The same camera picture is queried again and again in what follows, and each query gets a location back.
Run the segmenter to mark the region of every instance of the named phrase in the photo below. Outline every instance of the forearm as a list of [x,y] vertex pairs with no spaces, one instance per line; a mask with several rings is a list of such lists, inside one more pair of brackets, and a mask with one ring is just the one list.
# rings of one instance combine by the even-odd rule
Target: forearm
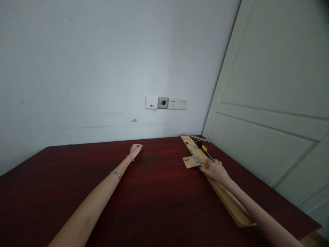
[[271,244],[274,246],[303,246],[283,226],[273,219],[272,216],[251,199],[234,181],[231,181],[225,185],[225,187],[244,206]]
[[[130,162],[131,158],[126,157],[114,171],[123,176]],[[84,246],[118,183],[119,176],[110,173],[81,203],[49,246]]]

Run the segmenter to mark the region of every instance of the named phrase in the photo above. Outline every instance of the dark red table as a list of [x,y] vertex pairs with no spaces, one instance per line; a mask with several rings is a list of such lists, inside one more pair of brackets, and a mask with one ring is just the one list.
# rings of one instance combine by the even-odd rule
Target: dark red table
[[[143,144],[101,214],[87,246],[266,246],[238,228],[180,137],[48,147],[0,177],[0,246],[46,246],[85,197]],[[213,158],[296,238],[320,225],[215,147]]]

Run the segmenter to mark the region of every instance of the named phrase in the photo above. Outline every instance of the white wall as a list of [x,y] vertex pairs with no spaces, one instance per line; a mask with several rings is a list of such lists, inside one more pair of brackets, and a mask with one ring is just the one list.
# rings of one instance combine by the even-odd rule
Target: white wall
[[47,146],[201,134],[239,2],[1,1],[0,175]]

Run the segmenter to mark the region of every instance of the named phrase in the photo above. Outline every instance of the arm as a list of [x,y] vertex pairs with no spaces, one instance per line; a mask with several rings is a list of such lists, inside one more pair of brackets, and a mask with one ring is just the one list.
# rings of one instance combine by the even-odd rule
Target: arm
[[299,246],[303,245],[292,236],[283,226],[273,219],[264,209],[254,202],[227,174],[218,160],[208,159],[209,169],[200,170],[214,181],[228,189],[244,206],[249,215],[258,224],[270,243],[274,246]]
[[[135,158],[142,147],[140,144],[132,145],[129,155]],[[123,176],[131,161],[130,157],[126,157],[113,171]],[[81,203],[48,247],[84,246],[118,183],[119,176],[110,173]]]

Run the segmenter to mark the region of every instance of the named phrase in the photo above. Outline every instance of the bracelet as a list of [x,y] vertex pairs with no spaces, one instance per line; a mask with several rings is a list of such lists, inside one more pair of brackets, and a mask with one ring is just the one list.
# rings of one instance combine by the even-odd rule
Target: bracelet
[[135,160],[134,160],[134,158],[131,156],[131,155],[127,155],[126,157],[130,157],[132,160],[133,160],[133,163],[132,164],[130,164],[130,165],[133,165],[133,164],[135,164]]
[[110,173],[117,174],[119,176],[119,182],[121,181],[121,175],[120,175],[120,173],[118,173],[118,172],[110,172]]

